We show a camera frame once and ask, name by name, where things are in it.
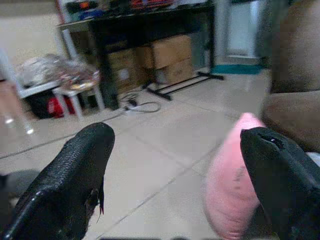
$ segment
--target teal doormat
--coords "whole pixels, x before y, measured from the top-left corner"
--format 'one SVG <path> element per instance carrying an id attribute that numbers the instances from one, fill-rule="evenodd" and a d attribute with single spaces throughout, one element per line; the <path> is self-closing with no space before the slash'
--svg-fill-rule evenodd
<path id="1" fill-rule="evenodd" d="M 230 65 L 216 65 L 211 69 L 212 74 L 246 74 L 257 75 L 263 67 L 261 65 L 243 65 L 243 64 L 230 64 Z"/>

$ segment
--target red bag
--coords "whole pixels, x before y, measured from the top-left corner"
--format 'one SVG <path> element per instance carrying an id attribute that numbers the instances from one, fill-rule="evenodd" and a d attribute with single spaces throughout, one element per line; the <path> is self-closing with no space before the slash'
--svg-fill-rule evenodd
<path id="1" fill-rule="evenodd" d="M 72 106 L 70 98 L 65 96 L 64 101 L 65 101 L 65 104 L 69 110 L 69 113 L 75 114 L 75 110 L 74 110 L 74 107 Z M 60 106 L 58 99 L 56 97 L 50 98 L 48 105 L 47 105 L 47 111 L 55 119 L 62 118 L 64 116 L 64 111 L 62 110 L 62 107 Z"/>

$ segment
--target wall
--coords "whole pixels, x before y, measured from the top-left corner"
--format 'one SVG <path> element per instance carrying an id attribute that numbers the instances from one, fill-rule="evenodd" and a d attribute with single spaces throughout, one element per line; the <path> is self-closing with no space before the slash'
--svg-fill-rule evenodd
<path id="1" fill-rule="evenodd" d="M 0 0 L 0 48 L 14 66 L 58 53 L 54 0 Z"/>

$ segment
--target table leg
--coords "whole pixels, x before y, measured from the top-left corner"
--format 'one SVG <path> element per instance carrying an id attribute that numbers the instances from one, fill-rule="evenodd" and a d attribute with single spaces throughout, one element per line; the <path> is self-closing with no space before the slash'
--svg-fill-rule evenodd
<path id="1" fill-rule="evenodd" d="M 81 120 L 83 118 L 82 109 L 81 109 L 77 95 L 70 97 L 70 99 L 71 99 L 76 116 Z"/>
<path id="2" fill-rule="evenodd" d="M 98 107 L 100 111 L 103 111 L 105 109 L 105 104 L 104 104 L 104 100 L 102 99 L 99 86 L 95 86 L 93 90 L 94 90 L 96 102 L 98 103 Z"/>
<path id="3" fill-rule="evenodd" d="M 55 93 L 54 94 L 56 99 L 58 100 L 61 108 L 62 108 L 62 111 L 63 111 L 63 115 L 65 117 L 69 117 L 69 110 L 68 110 L 68 107 L 67 107 L 67 104 L 66 104 L 66 101 L 64 99 L 64 96 L 59 94 L 59 93 Z"/>

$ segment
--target cardboard box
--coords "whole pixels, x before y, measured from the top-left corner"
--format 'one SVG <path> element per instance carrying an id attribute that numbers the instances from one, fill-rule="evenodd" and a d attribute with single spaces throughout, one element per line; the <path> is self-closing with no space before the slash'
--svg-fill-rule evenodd
<path id="1" fill-rule="evenodd" d="M 192 57 L 191 39 L 186 35 L 178 35 L 153 43 L 155 67 L 161 69 Z M 138 47 L 136 54 L 141 66 L 151 69 L 154 67 L 152 49 L 148 46 Z"/>
<path id="2" fill-rule="evenodd" d="M 108 59 L 118 93 L 125 93 L 136 88 L 137 73 L 134 51 L 127 49 L 113 52 L 108 54 Z"/>
<path id="3" fill-rule="evenodd" d="M 194 74 L 191 58 L 166 66 L 164 74 L 167 83 L 170 85 L 191 78 Z"/>

